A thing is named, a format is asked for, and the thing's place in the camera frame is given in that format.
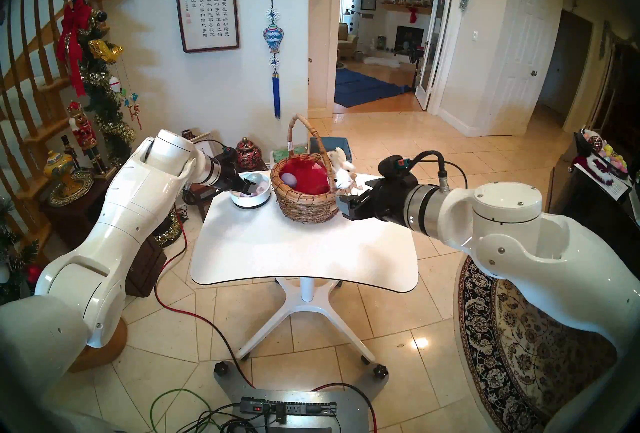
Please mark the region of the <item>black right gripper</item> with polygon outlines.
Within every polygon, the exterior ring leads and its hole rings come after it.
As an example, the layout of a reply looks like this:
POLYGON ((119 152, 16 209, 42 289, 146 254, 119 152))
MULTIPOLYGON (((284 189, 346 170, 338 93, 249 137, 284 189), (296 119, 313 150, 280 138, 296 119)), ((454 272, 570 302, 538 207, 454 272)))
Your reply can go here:
POLYGON ((353 184, 350 195, 337 196, 337 207, 348 220, 376 218, 384 222, 406 222, 405 201, 419 185, 417 178, 380 177, 353 184))

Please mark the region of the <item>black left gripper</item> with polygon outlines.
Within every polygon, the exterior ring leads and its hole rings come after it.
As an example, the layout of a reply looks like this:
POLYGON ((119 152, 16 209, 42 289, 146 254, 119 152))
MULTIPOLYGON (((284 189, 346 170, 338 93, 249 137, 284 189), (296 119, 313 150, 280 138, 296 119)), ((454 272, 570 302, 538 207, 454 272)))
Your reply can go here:
POLYGON ((217 157, 217 163, 220 167, 217 190, 239 191, 240 197, 255 196, 255 187, 258 186, 257 175, 240 177, 236 157, 217 157))

